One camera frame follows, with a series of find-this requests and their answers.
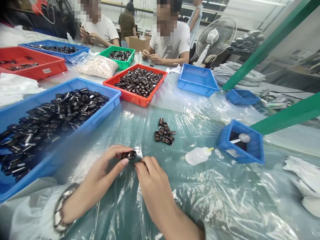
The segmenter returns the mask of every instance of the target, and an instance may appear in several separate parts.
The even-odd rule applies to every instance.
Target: blue plastic tray
[[[246,133],[250,136],[251,140],[247,143],[247,152],[229,141],[231,131],[238,134]],[[229,125],[222,129],[217,146],[239,163],[264,164],[262,135],[237,120],[233,119]]]
[[[63,47],[63,46],[75,47],[75,49],[77,49],[78,51],[75,52],[75,53],[72,53],[72,54],[66,54],[66,53],[59,53],[59,52],[43,50],[43,49],[39,49],[39,48],[33,48],[33,47],[30,47],[29,44],[31,44],[31,45],[43,45],[43,46],[58,46],[58,47]],[[76,44],[58,42],[58,41],[53,41],[53,40],[43,40],[43,41],[38,41],[38,42],[18,44],[18,46],[30,48],[30,49],[33,49],[33,50],[37,50],[39,52],[44,52],[44,53],[48,53],[48,54],[51,54],[51,55],[54,55],[54,56],[57,56],[57,57],[64,58],[67,63],[71,63],[70,59],[73,58],[74,56],[77,56],[77,55],[81,54],[82,52],[89,52],[89,49],[90,49],[88,47],[84,47],[84,46],[80,46],[80,45],[76,45]]]
[[[178,88],[210,97],[219,91],[212,71],[207,68],[183,64],[178,80]]]
[[[227,93],[226,98],[234,105],[252,105],[260,100],[259,97],[249,90],[241,89],[231,89],[231,91]]]
[[[26,111],[39,106],[42,103],[50,102],[50,100],[55,99],[56,93],[65,93],[74,89],[81,89],[85,87],[109,97],[109,102],[100,108],[73,134],[69,135],[63,142],[61,142],[52,153],[49,153],[47,156],[45,156],[45,158],[18,183],[15,183],[14,177],[5,176],[4,173],[0,171],[0,203],[4,202],[9,197],[25,188],[37,178],[53,176],[53,174],[63,164],[63,162],[60,161],[62,158],[59,157],[59,154],[64,152],[64,148],[71,148],[72,143],[76,142],[77,139],[84,139],[88,137],[88,135],[120,103],[121,91],[103,86],[101,84],[93,83],[82,78],[74,78],[68,82],[30,96],[20,102],[0,110],[0,132],[3,132],[6,130],[8,125],[18,123],[19,118],[27,116],[28,114]],[[0,149],[0,155],[9,153],[11,152],[6,149]]]

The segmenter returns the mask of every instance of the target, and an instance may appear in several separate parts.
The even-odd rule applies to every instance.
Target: striped shirt
[[[119,16],[119,25],[121,28],[121,40],[125,40],[125,37],[133,36],[133,28],[135,28],[133,15],[125,11]]]

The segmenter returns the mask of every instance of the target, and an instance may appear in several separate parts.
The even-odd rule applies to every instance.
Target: green metal frame
[[[223,85],[223,90],[230,90],[240,82],[257,64],[288,36],[310,13],[320,6],[320,0],[303,0],[289,16],[273,31],[239,70]]]
[[[250,127],[262,135],[267,135],[318,116],[320,116],[320,93],[308,97]]]

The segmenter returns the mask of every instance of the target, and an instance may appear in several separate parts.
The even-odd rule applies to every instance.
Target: watch
[[[59,198],[56,207],[54,209],[54,228],[58,232],[63,232],[67,229],[67,227],[70,224],[66,224],[63,222],[63,213],[62,213],[62,207],[65,203],[65,201],[77,190],[78,184],[74,183],[72,184]]]

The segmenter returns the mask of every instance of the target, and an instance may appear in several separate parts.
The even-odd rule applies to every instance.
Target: white t-shirt
[[[170,37],[160,37],[154,28],[150,46],[161,58],[178,58],[181,53],[190,52],[190,28],[186,23],[177,21],[177,28]]]
[[[97,22],[96,24],[93,24],[92,22],[82,22],[82,26],[88,33],[97,33],[108,42],[112,39],[119,38],[113,22],[103,14],[101,14],[100,22]]]

